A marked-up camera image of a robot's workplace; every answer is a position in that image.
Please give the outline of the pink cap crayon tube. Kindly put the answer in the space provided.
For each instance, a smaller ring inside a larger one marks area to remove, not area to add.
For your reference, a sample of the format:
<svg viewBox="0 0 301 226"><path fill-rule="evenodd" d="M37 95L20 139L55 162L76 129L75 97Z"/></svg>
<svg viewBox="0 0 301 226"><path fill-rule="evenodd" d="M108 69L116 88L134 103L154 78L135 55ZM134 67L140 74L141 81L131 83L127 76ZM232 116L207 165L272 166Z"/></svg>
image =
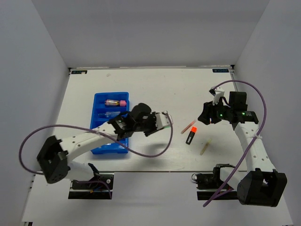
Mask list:
<svg viewBox="0 0 301 226"><path fill-rule="evenodd" d="M111 100L111 99L107 99L105 100L105 105L106 106L121 106L121 107L125 107L127 105L127 102L125 100Z"/></svg>

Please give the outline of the clear spray bottle blue cap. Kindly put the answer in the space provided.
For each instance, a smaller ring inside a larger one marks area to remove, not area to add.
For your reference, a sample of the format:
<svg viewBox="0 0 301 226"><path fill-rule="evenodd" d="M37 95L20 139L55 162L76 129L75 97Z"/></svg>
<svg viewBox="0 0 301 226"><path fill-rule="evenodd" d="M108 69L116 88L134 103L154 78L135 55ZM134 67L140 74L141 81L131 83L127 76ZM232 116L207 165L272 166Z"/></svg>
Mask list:
<svg viewBox="0 0 301 226"><path fill-rule="evenodd" d="M113 118L120 114L120 111L110 111L105 113L98 113L99 118Z"/></svg>

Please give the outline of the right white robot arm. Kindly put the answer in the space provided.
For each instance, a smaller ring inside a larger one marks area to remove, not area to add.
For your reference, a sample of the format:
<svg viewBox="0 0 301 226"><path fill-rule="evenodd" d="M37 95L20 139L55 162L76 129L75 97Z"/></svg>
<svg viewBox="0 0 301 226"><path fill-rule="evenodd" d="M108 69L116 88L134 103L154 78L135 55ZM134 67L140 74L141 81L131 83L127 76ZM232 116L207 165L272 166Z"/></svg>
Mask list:
<svg viewBox="0 0 301 226"><path fill-rule="evenodd" d="M211 102L204 103L198 120L205 125L228 121L237 135L245 156L246 172L235 172L231 164L216 164L211 174L195 174L192 179L199 190L233 189L243 205L276 207L287 184L285 173L277 172L265 150L262 138L257 135L259 121L256 113L248 111L245 92L230 92L225 101L224 91L212 89Z"/></svg>

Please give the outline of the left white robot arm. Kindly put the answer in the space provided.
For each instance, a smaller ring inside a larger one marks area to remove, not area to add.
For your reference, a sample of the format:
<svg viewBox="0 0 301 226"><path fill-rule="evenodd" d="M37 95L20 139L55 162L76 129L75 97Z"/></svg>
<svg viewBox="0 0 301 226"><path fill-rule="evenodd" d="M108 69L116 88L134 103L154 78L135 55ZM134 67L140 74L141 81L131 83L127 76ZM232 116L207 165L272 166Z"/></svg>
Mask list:
<svg viewBox="0 0 301 226"><path fill-rule="evenodd" d="M37 161L46 181L54 184L75 171L74 159L84 153L106 144L119 143L135 132L143 132L145 136L149 136L169 124L166 114L152 112L148 105L139 103L132 111L122 112L79 135L64 139L58 139L56 136L47 138Z"/></svg>

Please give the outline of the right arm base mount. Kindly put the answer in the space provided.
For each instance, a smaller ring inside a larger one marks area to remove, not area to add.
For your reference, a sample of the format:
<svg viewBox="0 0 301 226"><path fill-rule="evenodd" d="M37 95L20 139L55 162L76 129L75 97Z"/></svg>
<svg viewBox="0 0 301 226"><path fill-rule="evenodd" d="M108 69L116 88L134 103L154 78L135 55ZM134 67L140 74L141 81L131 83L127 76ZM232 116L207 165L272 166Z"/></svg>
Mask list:
<svg viewBox="0 0 301 226"><path fill-rule="evenodd" d="M198 201L207 201L215 193L215 191L222 184L222 181L214 181L213 174L194 173L191 180L197 185L197 199ZM228 192L224 195L218 196L215 200L238 200L237 192L231 190L229 185L226 185L219 194Z"/></svg>

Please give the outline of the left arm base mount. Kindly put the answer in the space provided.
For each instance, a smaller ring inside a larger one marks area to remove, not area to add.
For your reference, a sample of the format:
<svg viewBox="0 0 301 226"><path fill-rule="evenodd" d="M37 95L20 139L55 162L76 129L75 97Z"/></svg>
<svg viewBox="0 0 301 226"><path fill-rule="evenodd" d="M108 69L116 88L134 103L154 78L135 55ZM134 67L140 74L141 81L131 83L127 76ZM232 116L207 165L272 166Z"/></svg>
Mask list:
<svg viewBox="0 0 301 226"><path fill-rule="evenodd" d="M97 183L72 182L69 200L111 200L113 195L114 174L100 174Z"/></svg>

